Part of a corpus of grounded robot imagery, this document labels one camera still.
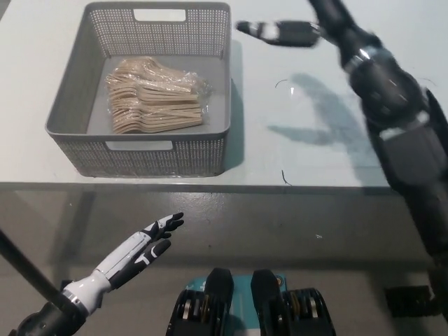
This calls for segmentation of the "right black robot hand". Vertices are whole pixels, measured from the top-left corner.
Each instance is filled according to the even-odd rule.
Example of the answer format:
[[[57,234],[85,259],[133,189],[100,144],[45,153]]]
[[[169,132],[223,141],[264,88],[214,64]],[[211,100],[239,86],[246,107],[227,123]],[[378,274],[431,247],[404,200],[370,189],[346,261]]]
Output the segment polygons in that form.
[[[311,48],[320,38],[339,50],[342,67],[366,50],[381,48],[374,34],[361,29],[342,1],[310,1],[318,22],[280,20],[273,22],[238,21],[236,29],[273,46]]]

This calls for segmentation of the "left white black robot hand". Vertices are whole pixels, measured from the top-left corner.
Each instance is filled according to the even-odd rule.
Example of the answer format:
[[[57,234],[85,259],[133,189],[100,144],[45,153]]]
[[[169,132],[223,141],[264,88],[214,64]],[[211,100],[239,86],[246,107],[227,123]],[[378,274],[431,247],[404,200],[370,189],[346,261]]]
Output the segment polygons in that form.
[[[161,218],[135,232],[103,259],[96,270],[113,291],[126,284],[157,260],[170,246],[171,232],[183,224],[183,213]]]

